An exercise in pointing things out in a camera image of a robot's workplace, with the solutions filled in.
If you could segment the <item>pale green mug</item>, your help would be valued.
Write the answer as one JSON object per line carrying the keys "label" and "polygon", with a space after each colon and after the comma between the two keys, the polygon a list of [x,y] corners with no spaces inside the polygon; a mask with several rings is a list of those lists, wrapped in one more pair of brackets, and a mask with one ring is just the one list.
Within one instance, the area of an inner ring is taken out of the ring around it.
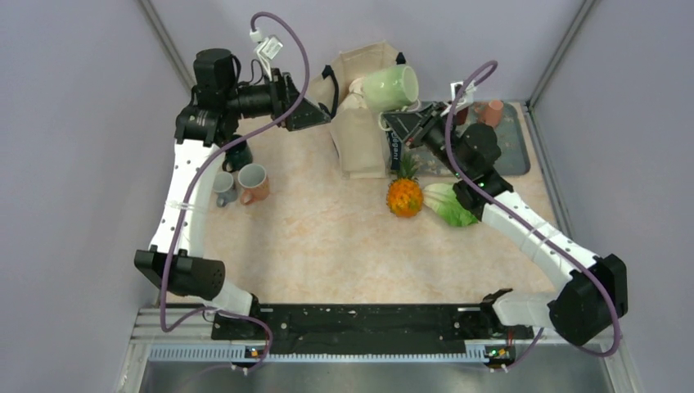
{"label": "pale green mug", "polygon": [[365,76],[362,92],[364,101],[371,111],[398,110],[417,101],[417,74],[410,65],[393,65]]}

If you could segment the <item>dark teal mug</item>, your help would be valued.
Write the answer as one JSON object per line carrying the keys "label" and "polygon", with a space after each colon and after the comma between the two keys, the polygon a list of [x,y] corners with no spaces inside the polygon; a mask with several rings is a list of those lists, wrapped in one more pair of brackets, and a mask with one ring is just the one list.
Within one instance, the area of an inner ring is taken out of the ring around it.
{"label": "dark teal mug", "polygon": [[244,166],[252,164],[253,161],[254,157],[248,142],[242,141],[226,151],[222,170],[228,173],[235,173]]}

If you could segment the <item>salmon pink mug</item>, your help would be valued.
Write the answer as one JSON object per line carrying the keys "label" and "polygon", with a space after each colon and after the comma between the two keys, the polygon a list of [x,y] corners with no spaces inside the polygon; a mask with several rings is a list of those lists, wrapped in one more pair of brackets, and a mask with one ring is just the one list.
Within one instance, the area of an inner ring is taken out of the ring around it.
{"label": "salmon pink mug", "polygon": [[245,165],[238,172],[237,181],[242,188],[239,202],[244,206],[264,201],[270,194],[268,173],[260,164]]}

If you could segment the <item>blue-grey patterned mug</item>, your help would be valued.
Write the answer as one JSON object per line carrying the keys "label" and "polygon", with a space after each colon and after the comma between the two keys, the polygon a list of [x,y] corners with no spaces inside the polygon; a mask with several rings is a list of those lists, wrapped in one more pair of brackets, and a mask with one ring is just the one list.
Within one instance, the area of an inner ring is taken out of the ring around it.
{"label": "blue-grey patterned mug", "polygon": [[214,177],[213,192],[216,194],[215,204],[219,208],[235,202],[238,191],[233,174],[225,171],[218,172]]}

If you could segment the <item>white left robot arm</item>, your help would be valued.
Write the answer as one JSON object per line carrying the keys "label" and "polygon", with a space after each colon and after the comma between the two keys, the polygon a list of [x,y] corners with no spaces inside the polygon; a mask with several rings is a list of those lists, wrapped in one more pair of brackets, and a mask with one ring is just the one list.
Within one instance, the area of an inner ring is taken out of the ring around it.
{"label": "white left robot arm", "polygon": [[260,84],[239,80],[239,63],[227,49],[199,52],[196,84],[175,120],[174,168],[154,237],[138,250],[135,267],[160,289],[160,324],[168,332],[165,296],[191,296],[210,309],[233,314],[232,329],[243,338],[259,334],[262,316],[254,297],[225,277],[224,264],[204,258],[205,214],[225,149],[244,142],[235,136],[244,119],[269,116],[271,127],[296,131],[330,122],[328,113],[306,98],[291,75],[272,67],[272,56],[257,52],[264,69]]}

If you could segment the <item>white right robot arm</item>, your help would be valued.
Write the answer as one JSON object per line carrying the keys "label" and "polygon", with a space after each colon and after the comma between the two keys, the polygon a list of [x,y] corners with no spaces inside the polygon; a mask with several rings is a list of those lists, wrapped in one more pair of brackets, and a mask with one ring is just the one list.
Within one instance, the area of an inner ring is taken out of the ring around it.
{"label": "white right robot arm", "polygon": [[443,103],[419,111],[389,111],[381,119],[406,147],[426,147],[456,175],[455,205],[497,229],[534,262],[554,286],[547,293],[505,291],[480,315],[490,337],[512,326],[550,328],[582,350],[613,330],[604,356],[620,346],[620,318],[628,312],[627,266],[614,254],[599,256],[578,245],[536,214],[493,167],[502,152],[493,128],[483,123],[455,131],[455,116]]}

